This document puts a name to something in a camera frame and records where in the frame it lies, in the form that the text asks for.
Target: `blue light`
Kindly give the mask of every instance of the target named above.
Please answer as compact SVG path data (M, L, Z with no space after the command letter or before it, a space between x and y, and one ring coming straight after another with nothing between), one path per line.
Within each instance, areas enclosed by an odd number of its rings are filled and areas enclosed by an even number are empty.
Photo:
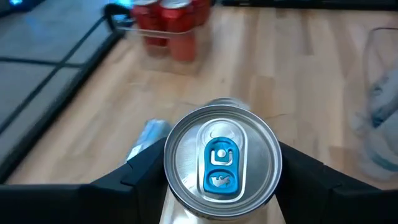
M132 7L132 0L114 0L113 2L124 7Z
M16 6L22 3L22 0L9 0L10 4Z

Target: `can rim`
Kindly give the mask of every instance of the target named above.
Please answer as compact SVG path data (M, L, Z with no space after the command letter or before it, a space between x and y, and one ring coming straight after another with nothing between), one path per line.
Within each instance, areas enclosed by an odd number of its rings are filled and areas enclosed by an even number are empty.
M191 0L164 0L160 3L165 9L180 9L191 3Z
M230 106L236 106L236 107L242 108L244 110L248 110L248 111L250 110L249 105L245 104L240 99L233 98L233 97L220 97L220 98L209 101L204 106L210 106L210 105L230 105Z
M133 6L147 6L157 1L158 0L135 0Z
M174 133L174 130L176 128L181 128L181 127L185 127L187 124L189 124L189 120L190 118L195 118L196 114L201 111L201 110L208 110L208 109L214 109L216 110L217 108L219 109L228 109L228 108L234 108L234 110L239 110L239 113L242 113L244 115L248 115L250 118L254 118L255 122L259 122L262 126L264 126L266 128L267 133L269 134L269 136L271 137L272 140L272 144L276 147L275 150L275 172L273 175L271 175L271 178L273 179L273 181L271 181L271 183L265 188L267 189L264 192L264 196L259 197L259 200L257 203L255 203L254 206L250 207L249 209L245 209L245 210L240 210L232 215L224 215L224 214L216 214L216 213L211 213L211 212L207 212L204 209L201 209L200 207L196 206L199 205L200 202L197 202L191 195L189 195L185 189L184 186L181 185L181 183L179 181L173 181L170 184L171 180L178 180L178 174L177 171L175 170L175 167L173 166L173 162L172 161L167 161L167 151L170 150L171 147L173 147L176 143L176 140L174 139L180 139L181 136L183 136L185 134L184 131L180 131L174 138L173 140L171 140L171 134ZM231 106L231 105L209 105L209 106L204 106L202 108L196 109L194 111L192 111L191 113L187 114L186 116L184 116L182 119L180 119L177 124L172 128L169 136L167 137L166 143L165 143L165 157L164 157L164 169L165 169L165 174L166 174L166 178L169 182L169 187L172 191L172 193L175 195L176 199L185 207L187 208L189 211L191 211L192 213L200 216L200 217L211 217L211 218L217 218L217 219L221 219L224 220L226 218L236 218L236 217L243 217L245 215L247 215L248 213L253 212L254 210L256 210L257 208L261 207L262 205L265 205L274 195L274 192L276 190L276 187L279 184L279 180L282 174L282 152L280 150L280 145L279 142L275 136L275 134L272 132L271 128L261 119L259 118L257 115L255 115L254 113L248 111L248 110L244 110L242 108L238 108L235 106Z

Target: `pack of red cans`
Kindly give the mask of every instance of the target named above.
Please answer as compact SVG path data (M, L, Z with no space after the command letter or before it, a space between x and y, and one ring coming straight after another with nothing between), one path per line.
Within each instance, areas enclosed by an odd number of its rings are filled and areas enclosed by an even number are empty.
M206 24L210 7L210 0L135 0L131 14L138 28L149 33L143 35L149 55L167 49L175 61L192 62L197 56L194 29Z

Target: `red can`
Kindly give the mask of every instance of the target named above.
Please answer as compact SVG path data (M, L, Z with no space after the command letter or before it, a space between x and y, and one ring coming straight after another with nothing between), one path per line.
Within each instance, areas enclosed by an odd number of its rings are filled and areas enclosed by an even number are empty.
M192 6L197 25L205 24L210 16L210 0L192 0Z
M175 60L190 62L196 56L195 15L191 0L163 0L162 18L166 31L179 33L169 39L169 49Z
M135 0L131 9L140 29L164 31L159 0ZM167 39L144 37L146 45L166 46Z

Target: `blue pull tab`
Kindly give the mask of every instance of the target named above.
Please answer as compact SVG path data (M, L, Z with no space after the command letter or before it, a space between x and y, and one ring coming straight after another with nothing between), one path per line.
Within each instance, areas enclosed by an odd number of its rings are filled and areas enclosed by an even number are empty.
M234 141L218 137L205 148L205 192L233 195L239 190L239 149Z

